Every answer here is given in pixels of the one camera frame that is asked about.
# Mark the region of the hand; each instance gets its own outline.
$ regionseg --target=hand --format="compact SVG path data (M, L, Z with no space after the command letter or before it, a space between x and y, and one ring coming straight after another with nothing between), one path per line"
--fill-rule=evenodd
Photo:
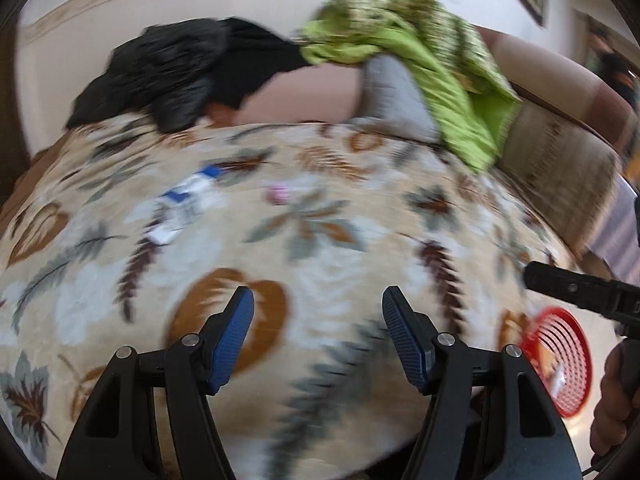
M591 425L591 449L603 456L612 446L622 443L626 437L624 421L632 408L640 408L640 390L629 399L620 383L620 345L616 346L604 363L604 377L600 381L602 398L593 411Z

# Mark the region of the metal screw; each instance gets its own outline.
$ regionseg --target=metal screw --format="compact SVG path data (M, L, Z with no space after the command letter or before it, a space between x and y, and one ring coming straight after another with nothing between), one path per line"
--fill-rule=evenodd
M451 346L456 342L456 338L447 332L438 334L438 343L444 346Z
M520 357L522 355L522 350L518 345L507 345L505 352L507 352L507 355L510 355L511 357Z
M126 359L131 355L131 347L130 346L121 346L116 350L116 357L118 359Z
M187 334L182 338L182 344L185 346L196 346L200 342L198 334Z

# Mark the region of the blue and white package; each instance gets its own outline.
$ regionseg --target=blue and white package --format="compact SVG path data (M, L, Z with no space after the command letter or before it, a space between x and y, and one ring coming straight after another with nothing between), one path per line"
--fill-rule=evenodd
M158 203L164 220L147 235L149 240L157 245L166 245L187 225L195 222L208 207L216 178L220 174L220 168L206 166L159 196Z

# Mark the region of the bed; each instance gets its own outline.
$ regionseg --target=bed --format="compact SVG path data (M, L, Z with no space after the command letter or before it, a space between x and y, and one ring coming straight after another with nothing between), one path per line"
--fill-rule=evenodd
M505 320L522 325L547 304L524 290L522 267L572 264L498 176L344 125L201 124L160 136L148 117L124 114L72 130L56 149L4 216L0 242L0 413L52 477L113 353L196 332L238 285L254 291L257 311L231 382L210 402L236 475L361 470L407 443L427 405L389 345L387 285L440 330L497 349L518 336ZM157 197L206 164L225 170L215 200L171 244L150 243ZM289 189L287 205L267 202L273 182ZM331 394L310 399L323 374Z

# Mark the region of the red plastic basket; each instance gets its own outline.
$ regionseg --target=red plastic basket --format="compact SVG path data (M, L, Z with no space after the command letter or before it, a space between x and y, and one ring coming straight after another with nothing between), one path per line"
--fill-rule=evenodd
M564 367L566 382L554 399L558 413L565 418L577 415L587 401L593 375L589 345L580 324L564 308L548 307L522 339L522 351L550 391L540 370L539 343L553 352Z

